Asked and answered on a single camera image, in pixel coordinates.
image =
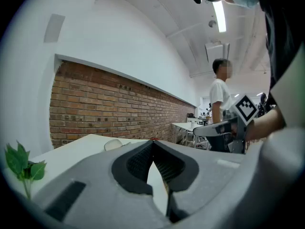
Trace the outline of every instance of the chair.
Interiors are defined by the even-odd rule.
[[[192,141],[188,140],[189,134],[193,135],[193,140]],[[182,142],[181,142],[182,145],[183,145],[184,142],[185,142],[185,146],[187,146],[187,142],[193,142],[193,145],[194,145],[194,143],[195,143],[195,135],[193,134],[193,132],[190,132],[188,130],[184,130],[182,135],[183,135],[182,136]]]

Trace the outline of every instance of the ceiling light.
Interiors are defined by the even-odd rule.
[[[226,32],[227,28],[225,25],[225,17],[224,17],[224,7],[222,1],[213,2],[213,6],[216,13],[218,30],[219,32]]]

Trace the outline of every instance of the green leaf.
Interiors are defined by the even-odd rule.
[[[28,164],[28,167],[24,169],[24,178],[25,179],[30,179],[31,178],[31,167],[33,164]]]
[[[21,175],[21,174],[18,174],[18,175],[17,175],[17,179],[18,179],[19,181],[22,181],[22,175]]]
[[[33,180],[40,180],[44,176],[44,168],[46,167],[46,163],[39,162],[30,168],[30,175]]]
[[[7,151],[5,152],[5,158],[12,172],[14,172],[16,175],[20,175],[22,172],[22,167],[15,155],[12,152]]]
[[[9,143],[6,144],[6,148],[7,148],[8,153],[14,155],[17,159],[19,159],[19,154],[18,154],[17,150],[13,149]]]
[[[24,147],[17,141],[18,143],[18,154],[20,157],[20,163],[22,169],[26,169],[28,167],[28,155],[24,149]]]

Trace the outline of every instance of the white table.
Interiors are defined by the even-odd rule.
[[[182,130],[187,130],[189,132],[193,132],[193,130],[197,127],[202,127],[202,125],[194,124],[193,128],[191,127],[191,122],[187,123],[172,123],[174,126],[174,143],[177,143],[177,133],[181,132]]]
[[[56,178],[58,175],[81,161],[82,159],[104,152],[104,145],[112,140],[112,137],[90,134],[65,146],[44,153],[31,159],[33,162],[45,160],[45,175],[42,180],[34,181],[31,185],[31,196],[34,197],[37,192],[46,184]],[[143,142],[144,140],[117,138],[122,144]],[[10,187],[25,195],[22,183],[16,178],[10,169],[3,171]],[[157,167],[154,163],[149,170],[147,184],[153,187],[153,200],[159,210],[165,215],[168,195]]]

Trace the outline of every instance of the ceiling vent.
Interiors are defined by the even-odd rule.
[[[49,43],[58,41],[58,37],[61,32],[61,27],[65,18],[65,16],[59,14],[53,13],[51,15],[46,32],[44,34],[43,42]]]
[[[205,45],[206,55],[209,62],[209,67],[212,69],[215,59],[228,59],[230,51],[230,43],[215,42],[207,43]]]

